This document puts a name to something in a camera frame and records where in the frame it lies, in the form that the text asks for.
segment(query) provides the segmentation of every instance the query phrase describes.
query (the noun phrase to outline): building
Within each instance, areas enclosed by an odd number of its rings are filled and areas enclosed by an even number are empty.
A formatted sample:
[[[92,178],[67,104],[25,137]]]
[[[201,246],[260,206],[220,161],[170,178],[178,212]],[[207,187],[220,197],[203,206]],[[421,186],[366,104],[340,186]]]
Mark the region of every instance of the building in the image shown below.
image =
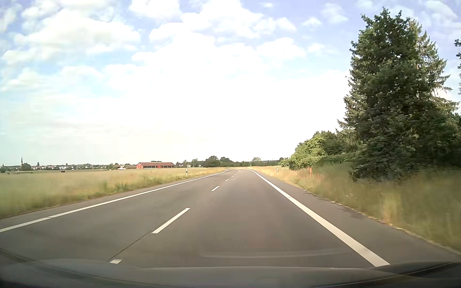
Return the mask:
[[[175,164],[172,162],[139,162],[136,165],[137,169],[147,169],[147,168],[173,168]]]

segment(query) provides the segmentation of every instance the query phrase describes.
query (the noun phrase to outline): two-lane road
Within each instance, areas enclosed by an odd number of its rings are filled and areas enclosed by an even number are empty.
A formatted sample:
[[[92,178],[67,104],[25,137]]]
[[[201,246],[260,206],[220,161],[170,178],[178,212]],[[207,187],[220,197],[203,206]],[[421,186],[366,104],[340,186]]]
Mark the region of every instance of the two-lane road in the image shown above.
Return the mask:
[[[364,268],[461,256],[277,179],[229,169],[0,220],[0,266],[48,259]]]

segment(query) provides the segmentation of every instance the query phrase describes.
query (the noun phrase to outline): solid white edge line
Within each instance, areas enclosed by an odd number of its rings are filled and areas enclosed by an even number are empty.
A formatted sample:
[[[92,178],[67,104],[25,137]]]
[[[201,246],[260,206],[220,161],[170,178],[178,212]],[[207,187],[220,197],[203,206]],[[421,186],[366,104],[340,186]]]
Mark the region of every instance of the solid white edge line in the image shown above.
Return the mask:
[[[161,232],[161,230],[165,229],[165,227],[167,227],[168,225],[170,225],[170,223],[174,222],[175,219],[181,217],[181,215],[184,214],[184,213],[186,213],[186,211],[188,211],[188,210],[189,210],[189,208],[184,209],[184,210],[181,211],[179,214],[175,215],[174,218],[168,220],[165,224],[159,226],[159,228],[157,228],[156,230],[154,230],[154,231],[152,232],[152,234],[157,234],[157,233]]]
[[[351,238],[348,234],[344,233],[341,231],[339,228],[335,227],[332,223],[328,222],[325,220],[323,217],[320,215],[314,213],[311,209],[307,208],[304,204],[301,204],[298,200],[294,199],[291,197],[288,193],[285,193],[282,191],[282,189],[278,188],[275,186],[273,183],[270,181],[266,180],[263,176],[261,176],[259,173],[250,170],[253,173],[257,174],[261,179],[266,181],[266,183],[270,184],[275,190],[280,192],[280,194],[284,195],[287,199],[289,199],[291,202],[293,202],[298,208],[302,209],[305,213],[307,213],[312,219],[316,220],[319,224],[321,224],[323,227],[327,228],[332,234],[336,235],[337,238],[339,238],[341,241],[343,241],[346,245],[350,246],[355,252],[359,253],[360,256],[362,256],[364,259],[368,260],[371,264],[374,266],[383,266],[383,265],[389,265],[389,262],[385,261],[382,259],[380,256],[357,242],[355,239]]]
[[[60,217],[60,216],[63,216],[63,215],[67,215],[67,214],[70,214],[70,213],[83,211],[83,210],[90,209],[90,208],[93,208],[93,207],[97,207],[97,206],[101,206],[101,205],[105,205],[105,204],[117,202],[117,201],[124,200],[124,199],[128,199],[128,198],[131,198],[131,197],[143,195],[143,194],[146,194],[146,193],[150,193],[150,192],[158,191],[158,190],[161,190],[161,189],[165,189],[165,188],[177,186],[177,185],[184,184],[184,183],[188,183],[188,182],[191,182],[191,181],[195,181],[195,180],[199,180],[199,179],[211,177],[211,176],[214,176],[214,175],[222,174],[222,173],[225,173],[225,172],[227,172],[227,171],[228,171],[228,170],[225,170],[225,171],[220,172],[220,173],[211,174],[211,175],[203,176],[203,177],[200,177],[200,178],[191,179],[191,180],[184,181],[184,182],[181,182],[181,183],[172,184],[172,185],[165,186],[165,187],[161,187],[161,188],[157,188],[157,189],[154,189],[154,190],[150,190],[150,191],[145,191],[145,192],[133,194],[133,195],[130,195],[130,196],[125,196],[125,197],[122,197],[122,198],[113,199],[113,200],[106,201],[106,202],[103,202],[103,203],[99,203],[99,204],[95,204],[95,205],[91,205],[91,206],[86,206],[86,207],[83,207],[83,208],[79,208],[79,209],[67,211],[67,212],[64,212],[64,213],[59,213],[59,214],[56,214],[56,215],[52,215],[52,216],[48,216],[48,217],[44,217],[44,218],[40,218],[40,219],[36,219],[36,220],[32,220],[32,221],[28,221],[28,222],[25,222],[25,223],[22,223],[22,224],[17,224],[17,225],[14,225],[14,226],[2,228],[2,229],[0,229],[0,233],[1,233],[1,232],[8,231],[8,230],[15,229],[15,228],[19,228],[19,227],[22,227],[22,226],[34,224],[34,223],[37,223],[37,222],[42,222],[42,221],[45,221],[45,220],[48,220],[48,219],[53,219],[53,218],[56,218],[56,217]]]

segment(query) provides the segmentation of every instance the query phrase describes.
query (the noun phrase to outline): car hood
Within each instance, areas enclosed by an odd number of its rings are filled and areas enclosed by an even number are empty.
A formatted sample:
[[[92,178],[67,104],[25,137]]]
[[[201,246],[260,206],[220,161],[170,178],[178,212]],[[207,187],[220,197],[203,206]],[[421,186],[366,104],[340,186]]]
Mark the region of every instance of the car hood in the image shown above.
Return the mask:
[[[369,269],[175,267],[58,259],[0,267],[0,278],[28,287],[415,287],[461,286],[461,262],[411,262]]]

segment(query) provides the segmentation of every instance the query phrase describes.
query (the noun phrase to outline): grass verge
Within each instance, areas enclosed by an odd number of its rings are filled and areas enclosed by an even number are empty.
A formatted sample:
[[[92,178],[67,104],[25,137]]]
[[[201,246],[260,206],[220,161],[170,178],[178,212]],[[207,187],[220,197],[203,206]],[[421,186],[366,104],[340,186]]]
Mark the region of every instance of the grass verge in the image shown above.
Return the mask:
[[[353,182],[347,163],[314,167],[312,177],[308,170],[251,168],[461,252],[461,170],[422,171],[395,184]]]
[[[216,168],[0,174],[0,218],[216,172]]]

